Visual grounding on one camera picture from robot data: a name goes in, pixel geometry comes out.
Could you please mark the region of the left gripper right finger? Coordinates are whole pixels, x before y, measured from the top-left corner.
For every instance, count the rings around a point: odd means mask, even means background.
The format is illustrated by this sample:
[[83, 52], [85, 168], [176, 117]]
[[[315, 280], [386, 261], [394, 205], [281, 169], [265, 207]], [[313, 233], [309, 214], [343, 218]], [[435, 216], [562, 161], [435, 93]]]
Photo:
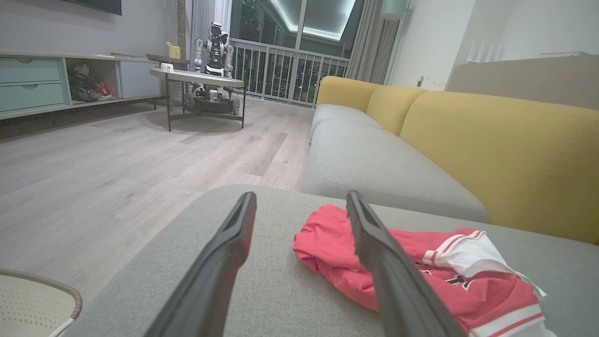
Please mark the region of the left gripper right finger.
[[386, 337], [463, 337], [451, 312], [361, 194], [346, 196], [355, 253], [372, 274]]

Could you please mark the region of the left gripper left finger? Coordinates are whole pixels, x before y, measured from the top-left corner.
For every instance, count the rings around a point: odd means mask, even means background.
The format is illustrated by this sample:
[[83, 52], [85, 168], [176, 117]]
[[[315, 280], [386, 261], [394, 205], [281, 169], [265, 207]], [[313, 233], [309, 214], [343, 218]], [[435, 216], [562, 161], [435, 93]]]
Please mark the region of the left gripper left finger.
[[147, 337], [221, 337], [238, 269], [252, 242], [257, 197], [240, 196], [146, 331]]

